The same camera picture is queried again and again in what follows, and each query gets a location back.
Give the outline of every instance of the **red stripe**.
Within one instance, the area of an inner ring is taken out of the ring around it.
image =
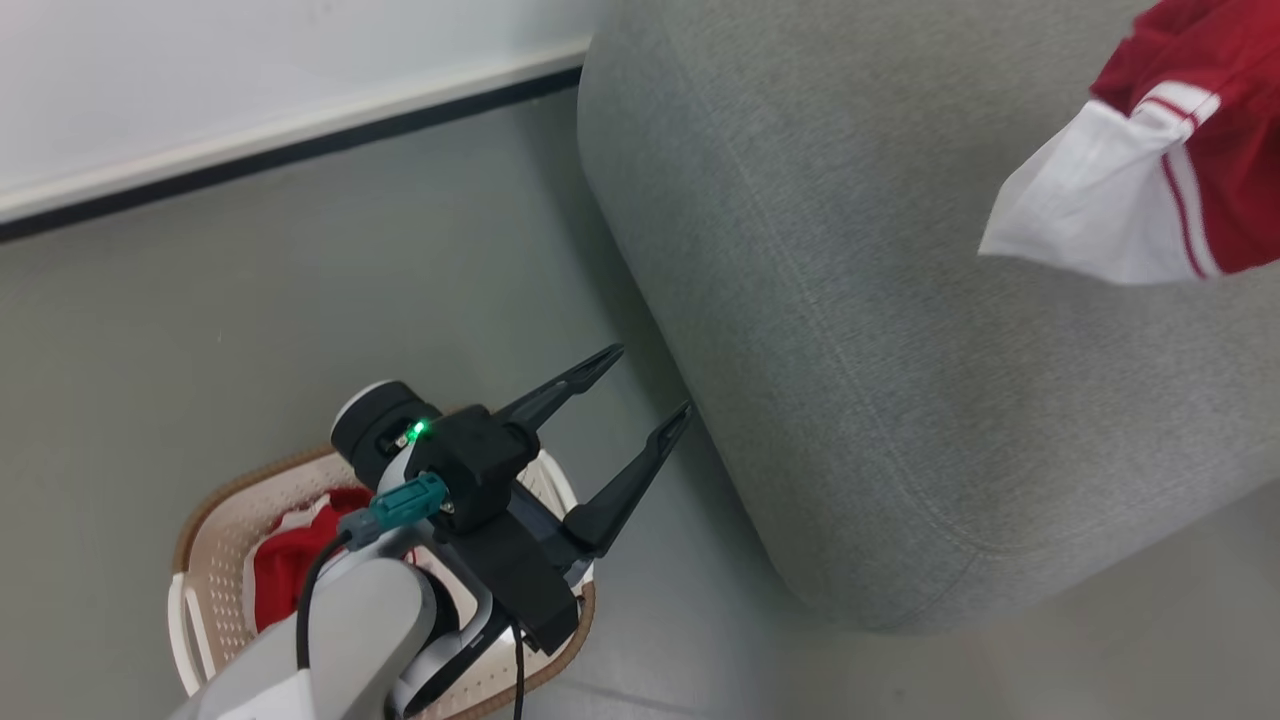
[[[1169,190],[1174,193],[1174,204],[1178,205],[1178,220],[1183,224],[1183,250],[1187,251],[1187,259],[1190,260],[1196,277],[1204,279],[1204,272],[1201,270],[1196,252],[1192,251],[1192,229],[1187,223],[1187,202],[1183,201],[1183,192],[1178,188],[1178,181],[1174,179],[1174,165],[1169,161],[1167,154],[1160,159],[1160,163],[1165,167],[1165,179],[1169,181]]]
[[[1196,131],[1199,129],[1199,118],[1197,118],[1192,113],[1188,113],[1187,110],[1183,110],[1181,108],[1179,108],[1178,105],[1174,105],[1172,102],[1170,102],[1169,100],[1165,100],[1164,97],[1155,97],[1155,96],[1152,96],[1152,97],[1144,99],[1143,102],[1155,102],[1156,105],[1160,105],[1161,108],[1169,110],[1170,113],[1178,115],[1179,118],[1181,118],[1184,120],[1190,120],[1192,122],[1192,132],[1196,132]]]

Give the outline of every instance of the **robotic arm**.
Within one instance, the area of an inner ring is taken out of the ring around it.
[[[410,717],[508,629],[518,628],[535,651],[559,650],[579,623],[571,588],[609,551],[692,419],[686,402],[595,497],[563,520],[553,515],[516,477],[541,450],[543,423],[621,356],[621,345],[607,347],[495,413],[474,405],[442,415],[399,382],[348,401],[332,442],[376,497],[343,519],[347,552],[315,585],[307,682],[296,687],[294,614],[172,720]],[[448,593],[399,560],[416,546],[475,596],[479,609],[466,626]]]

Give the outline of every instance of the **teal connector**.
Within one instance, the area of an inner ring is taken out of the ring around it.
[[[398,488],[374,498],[369,510],[378,518],[383,532],[412,525],[440,511],[449,500],[449,488],[435,473],[424,473]]]
[[[347,550],[372,544],[387,530],[412,525],[448,509],[449,488],[435,473],[424,473],[396,489],[379,495],[362,510],[338,520],[338,532],[348,534]]]

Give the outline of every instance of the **black cable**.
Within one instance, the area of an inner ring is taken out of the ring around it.
[[[338,551],[339,547],[351,539],[351,532],[343,530],[338,533],[338,537],[329,541],[329,544],[324,546],[320,555],[311,561],[311,568],[307,570],[307,579],[302,583],[302,596],[298,597],[298,671],[308,670],[311,667],[311,638],[308,637],[308,625],[311,624],[311,596],[316,592],[316,580],[320,579],[320,569],[324,568],[329,556]]]
[[[516,637],[516,711],[515,720],[525,714],[525,641],[520,639],[520,623],[511,624],[511,634]]]

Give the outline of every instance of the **red cloth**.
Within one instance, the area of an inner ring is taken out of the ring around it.
[[[1213,97],[1187,106],[1161,91],[1171,83]],[[1092,91],[1126,115],[1149,96],[1193,119],[1185,146],[1220,272],[1280,259],[1280,1],[1164,0],[1138,17]],[[1178,193],[1171,173],[1170,184]],[[1181,211],[1184,232],[1196,231],[1185,228],[1201,222],[1194,205]],[[1192,264],[1199,277],[1216,274]]]
[[[324,546],[338,534],[338,519],[369,507],[374,493],[365,488],[329,491],[329,505],[306,528],[294,528],[269,537],[253,557],[253,624],[257,632],[284,620],[298,607],[307,569]],[[275,521],[274,528],[279,528]]]

